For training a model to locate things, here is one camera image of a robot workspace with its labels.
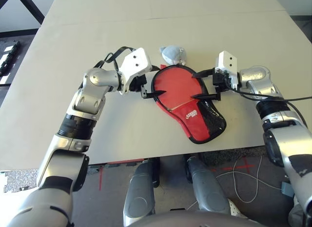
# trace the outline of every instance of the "black strap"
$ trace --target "black strap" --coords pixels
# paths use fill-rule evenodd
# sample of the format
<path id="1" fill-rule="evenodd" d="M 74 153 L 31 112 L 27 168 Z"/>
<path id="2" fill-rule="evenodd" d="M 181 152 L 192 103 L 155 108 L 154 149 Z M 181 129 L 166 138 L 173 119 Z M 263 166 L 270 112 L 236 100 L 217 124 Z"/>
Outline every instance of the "black strap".
<path id="1" fill-rule="evenodd" d="M 135 51 L 135 49 L 132 48 L 132 47 L 123 46 L 123 47 L 119 48 L 115 53 L 112 53 L 112 52 L 108 53 L 107 56 L 105 57 L 105 59 L 99 61 L 94 67 L 102 67 L 106 62 L 107 62 L 107 63 L 114 62 L 115 70 L 116 70 L 116 71 L 119 71 L 116 58 L 117 58 L 122 52 L 124 52 L 126 49 L 131 50 L 131 52 Z"/>
<path id="2" fill-rule="evenodd" d="M 154 71 L 160 71 L 160 68 L 157 67 L 157 66 L 152 65 L 152 70 L 151 70 L 151 72 L 154 72 Z"/>

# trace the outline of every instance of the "gray floor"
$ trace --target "gray floor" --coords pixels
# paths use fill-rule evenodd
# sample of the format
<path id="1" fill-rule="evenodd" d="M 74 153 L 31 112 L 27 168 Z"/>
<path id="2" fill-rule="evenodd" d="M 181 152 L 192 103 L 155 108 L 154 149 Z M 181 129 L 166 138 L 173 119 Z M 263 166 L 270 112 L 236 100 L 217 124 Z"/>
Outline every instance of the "gray floor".
<path id="1" fill-rule="evenodd" d="M 259 157 L 248 157 L 247 163 L 251 175 L 256 176 Z M 234 162 L 228 162 L 215 169 L 216 175 L 227 172 Z M 240 160 L 237 166 L 244 165 Z M 88 175 L 83 188 L 74 193 L 73 221 L 75 226 L 122 226 L 122 211 L 129 180 L 137 166 L 105 168 L 102 175 L 102 187 L 99 190 L 100 173 Z M 247 172 L 245 168 L 238 171 Z M 281 181 L 287 180 L 282 168 L 275 167 L 264 157 L 259 179 L 280 187 Z M 243 214 L 250 219 L 270 227 L 288 227 L 287 217 L 293 206 L 292 198 L 281 194 L 279 190 L 259 184 L 258 196 L 250 204 L 244 204 L 234 192 L 233 177 L 231 174 L 218 178 L 227 197 L 229 197 Z M 256 189 L 254 179 L 236 175 L 238 193 L 243 200 L 253 198 Z M 161 158 L 160 186 L 155 191 L 156 213 L 170 211 L 172 208 L 187 208 L 195 201 L 192 184 L 185 177 L 182 156 L 168 156 Z"/>
<path id="2" fill-rule="evenodd" d="M 10 37 L 10 38 L 0 38 L 0 42 L 2 44 L 4 43 L 10 43 L 11 41 L 19 41 L 20 42 L 20 48 L 19 51 L 17 53 L 17 56 L 14 58 L 14 61 L 12 63 L 13 67 L 8 70 L 8 72 L 6 73 L 6 75 L 8 73 L 10 73 L 8 79 L 6 80 L 5 83 L 12 83 L 18 68 L 20 67 L 20 64 L 22 62 L 22 60 L 24 59 L 24 56 L 32 42 L 32 40 L 34 39 L 35 35 L 27 35 L 27 36 L 19 36 L 19 37 Z M 0 87 L 0 106 L 2 105 L 2 102 L 5 98 L 6 93 L 8 92 L 9 87 Z"/>

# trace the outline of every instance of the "black metal frame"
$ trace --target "black metal frame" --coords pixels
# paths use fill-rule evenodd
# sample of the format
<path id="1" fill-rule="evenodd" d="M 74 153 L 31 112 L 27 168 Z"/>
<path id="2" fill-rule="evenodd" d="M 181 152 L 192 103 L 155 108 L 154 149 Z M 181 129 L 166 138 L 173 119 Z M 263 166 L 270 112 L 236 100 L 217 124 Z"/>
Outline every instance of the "black metal frame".
<path id="1" fill-rule="evenodd" d="M 0 9 L 5 5 L 8 0 L 0 0 Z M 20 0 L 21 3 L 28 9 L 28 11 L 35 17 L 35 19 L 42 24 L 44 20 L 44 15 L 38 9 L 38 7 L 34 4 L 32 0 Z"/>

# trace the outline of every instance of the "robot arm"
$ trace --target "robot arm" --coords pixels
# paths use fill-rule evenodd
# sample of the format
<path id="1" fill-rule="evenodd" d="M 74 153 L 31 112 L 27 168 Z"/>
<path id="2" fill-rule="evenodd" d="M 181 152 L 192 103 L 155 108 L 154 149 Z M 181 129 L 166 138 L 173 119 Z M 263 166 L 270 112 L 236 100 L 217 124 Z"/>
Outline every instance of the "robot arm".
<path id="1" fill-rule="evenodd" d="M 236 58 L 221 52 L 216 72 L 231 80 L 232 90 L 269 95 L 251 96 L 263 122 L 263 139 L 270 161 L 283 167 L 294 193 L 307 215 L 312 212 L 312 134 L 296 112 L 291 111 L 278 88 L 271 82 L 270 71 L 263 66 L 253 66 L 238 72 Z"/>
<path id="2" fill-rule="evenodd" d="M 28 196 L 10 227 L 73 226 L 72 192 L 78 191 L 84 183 L 89 163 L 84 153 L 105 105 L 105 94 L 128 93 L 133 89 L 132 81 L 151 70 L 148 55 L 139 48 L 125 57 L 118 72 L 92 68 L 84 75 L 82 86 L 75 93 L 40 166 L 38 190 Z"/>

